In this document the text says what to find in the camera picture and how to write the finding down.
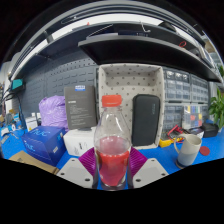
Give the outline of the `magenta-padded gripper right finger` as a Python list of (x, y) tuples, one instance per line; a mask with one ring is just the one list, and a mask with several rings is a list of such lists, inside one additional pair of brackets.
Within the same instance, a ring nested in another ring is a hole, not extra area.
[(128, 188), (146, 186), (168, 175), (156, 158), (147, 159), (137, 149), (131, 148), (128, 162)]

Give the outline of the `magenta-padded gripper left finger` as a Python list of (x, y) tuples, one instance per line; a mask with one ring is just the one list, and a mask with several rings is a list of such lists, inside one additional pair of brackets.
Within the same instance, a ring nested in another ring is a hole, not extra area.
[(79, 158), (71, 158), (57, 175), (84, 188), (94, 189), (98, 186), (98, 170), (95, 150), (89, 149)]

